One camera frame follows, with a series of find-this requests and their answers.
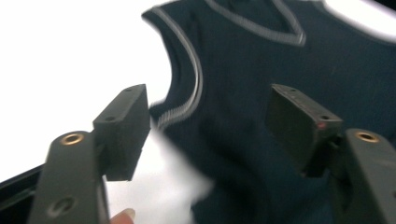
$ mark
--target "gray stripe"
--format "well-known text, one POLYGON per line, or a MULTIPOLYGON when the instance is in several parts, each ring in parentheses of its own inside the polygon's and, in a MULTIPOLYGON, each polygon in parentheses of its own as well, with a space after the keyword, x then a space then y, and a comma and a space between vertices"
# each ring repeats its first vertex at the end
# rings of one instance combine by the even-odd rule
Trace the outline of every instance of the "gray stripe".
POLYGON ((194 90, 187 100, 181 106, 170 109, 163 113, 158 119, 158 128, 160 130, 166 129, 169 125, 175 124, 177 122, 181 122, 184 119, 187 119, 196 109, 198 103, 201 99, 202 88, 203 88, 203 74, 201 62, 198 58, 197 53, 195 52, 192 43, 187 38, 186 34, 183 30, 177 25, 177 23, 161 8, 155 7, 151 10, 158 17, 160 17, 169 28, 175 33, 180 43, 183 45, 184 49, 187 51, 189 58, 191 60, 191 64, 193 67, 193 71, 195 74, 195 86, 194 90))
POLYGON ((214 0, 205 0, 206 3, 216 12, 218 12, 223 17, 232 21, 233 23, 241 26, 242 28, 250 31, 251 33, 261 36, 263 38, 280 42, 284 44, 290 44, 295 46, 303 46, 305 43, 305 33, 300 23, 297 21, 293 13, 282 3, 280 0, 273 0, 274 5, 279 10, 279 12, 285 17, 289 22, 291 28, 295 34, 287 34, 278 31, 270 30, 266 27, 260 26, 259 24, 246 19, 238 14, 235 14, 225 7, 222 7, 214 0))

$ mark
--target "armhole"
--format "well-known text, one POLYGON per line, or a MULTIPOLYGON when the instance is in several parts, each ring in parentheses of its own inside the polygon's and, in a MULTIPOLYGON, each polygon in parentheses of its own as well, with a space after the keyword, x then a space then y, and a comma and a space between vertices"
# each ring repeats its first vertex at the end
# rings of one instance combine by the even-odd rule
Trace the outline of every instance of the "armhole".
POLYGON ((198 106, 203 88, 202 67, 187 35, 162 8, 154 7, 142 16, 160 32, 172 68, 166 98, 150 107, 157 128, 163 131, 189 118, 198 106))

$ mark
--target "v-neck collar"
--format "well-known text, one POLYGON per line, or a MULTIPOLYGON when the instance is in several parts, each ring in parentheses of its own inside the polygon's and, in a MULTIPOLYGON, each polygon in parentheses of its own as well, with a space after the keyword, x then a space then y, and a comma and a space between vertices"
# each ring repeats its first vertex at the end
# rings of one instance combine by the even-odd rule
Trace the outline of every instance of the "v-neck collar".
POLYGON ((242 15, 232 12, 227 7, 224 7, 217 3, 215 0, 205 0, 205 2, 214 11, 222 15, 227 20, 232 21, 236 25, 262 38, 293 46, 303 46, 305 43, 306 36, 303 28, 301 27, 300 23, 297 21, 291 10, 281 0, 272 0, 272 2, 276 7, 277 12, 291 27, 291 33, 279 32, 259 25, 257 22, 251 21, 248 18, 243 17, 242 15))

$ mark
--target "brass insert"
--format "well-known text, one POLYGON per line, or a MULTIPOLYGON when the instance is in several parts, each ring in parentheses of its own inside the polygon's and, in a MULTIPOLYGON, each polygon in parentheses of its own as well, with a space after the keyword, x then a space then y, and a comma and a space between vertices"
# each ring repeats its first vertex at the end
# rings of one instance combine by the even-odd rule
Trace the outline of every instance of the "brass insert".
POLYGON ((61 140, 61 144, 65 146, 71 146, 77 144, 84 139, 84 135, 81 133, 70 133, 67 136, 63 137, 61 140))
POLYGON ((370 142, 370 143, 377 143, 379 142, 379 139, 371 134, 371 133, 363 133, 363 132, 358 132, 356 133, 356 136, 360 139, 363 140, 365 142, 370 142))

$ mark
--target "black fabric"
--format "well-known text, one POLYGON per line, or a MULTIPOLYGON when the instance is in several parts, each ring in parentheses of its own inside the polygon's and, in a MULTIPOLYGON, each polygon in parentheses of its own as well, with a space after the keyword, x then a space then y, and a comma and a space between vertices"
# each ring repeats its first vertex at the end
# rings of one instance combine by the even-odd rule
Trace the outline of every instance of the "black fabric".
MULTIPOLYGON (((295 32, 271 1, 217 3, 260 26, 295 32)), ((320 4, 286 5, 304 29, 301 45, 254 34, 203 0, 172 2, 143 15, 163 34, 173 69, 167 98, 150 109, 155 120, 182 108, 197 81, 188 51, 158 9, 186 35, 202 66, 198 106, 164 128, 190 162, 216 183, 192 208, 198 223, 333 223, 328 177, 296 174, 265 129, 272 83, 303 91, 344 119, 345 128, 394 138, 396 45, 342 23, 320 4)))

